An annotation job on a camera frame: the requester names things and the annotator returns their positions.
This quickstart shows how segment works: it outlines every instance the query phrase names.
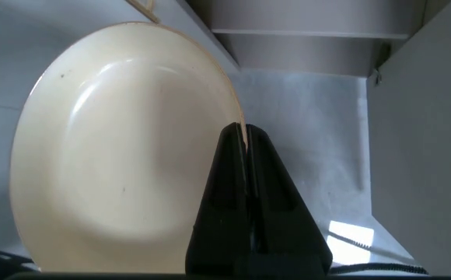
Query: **white wall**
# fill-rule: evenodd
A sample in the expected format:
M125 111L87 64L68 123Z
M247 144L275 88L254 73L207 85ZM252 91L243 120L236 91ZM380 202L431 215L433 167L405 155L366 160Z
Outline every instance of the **white wall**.
M431 275L451 275L451 3L379 71L372 214Z
M41 73L74 39L0 6L0 250L26 254L8 200L9 155L20 111Z

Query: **cream plate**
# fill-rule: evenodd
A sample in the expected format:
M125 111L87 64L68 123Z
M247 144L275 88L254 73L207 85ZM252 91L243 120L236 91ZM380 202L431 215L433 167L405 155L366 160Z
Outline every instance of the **cream plate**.
M195 42L147 23L81 39L39 78L12 148L20 236L43 271L184 272L220 131L243 115Z

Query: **wire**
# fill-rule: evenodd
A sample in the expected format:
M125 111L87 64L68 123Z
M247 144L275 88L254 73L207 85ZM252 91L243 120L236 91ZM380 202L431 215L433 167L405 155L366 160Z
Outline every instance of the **wire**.
M342 265L331 268L329 275L340 275L345 273L357 271L402 271L408 273L415 273L420 275L428 275L428 272L421 267L406 265L406 264L384 264L384 263L368 263L368 264L351 264Z
M325 232L328 236L332 236L333 238L336 238L337 240L341 240L341 241L343 241L345 243L348 243L348 244L351 244L351 245L353 245L355 247L358 247L358 248L361 248L361 249L364 249L364 250L368 250L368 251L370 251L373 254L378 254L378 255L381 255L381 256L384 256L384 257L388 257L388 258L393 259L395 261L399 261L400 263L403 263L403 264L409 264L409 265L416 265L417 264L414 261L414 259L411 259L411 258L408 258L408 257L403 257L403 256L400 256L399 254L395 254L393 252L390 252L388 250L384 250L384 249L381 249L381 248L378 248L378 247L368 246L368 245L365 245L363 243L359 243L357 241L351 240L351 239L346 238L344 236L341 236L339 234L333 233L333 232L331 232L329 230L322 229L321 232Z

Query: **white surface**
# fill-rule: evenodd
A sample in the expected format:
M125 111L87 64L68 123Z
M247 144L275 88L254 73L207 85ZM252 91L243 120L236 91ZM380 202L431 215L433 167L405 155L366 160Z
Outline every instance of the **white surface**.
M432 275L451 275L451 3L369 90L374 216Z
M150 22L125 0L0 0L13 11L54 27L76 40L101 28L130 21ZM159 0L153 13L161 24L196 40L219 61L226 72L237 72L237 63L224 51L184 1Z
M76 40L116 23L149 22L124 0L0 0L0 4Z
M191 1L214 33L407 39L417 0Z
M161 24L179 30L198 42L215 57L225 72L238 72L238 64L184 0L156 0L153 12Z
M160 26L95 32L42 75L12 148L10 197L42 271L184 273L229 79Z
M37 77L73 38L0 7L0 250L27 255L9 205L9 155L20 111Z
M375 41L362 38L217 34L241 68L367 77Z

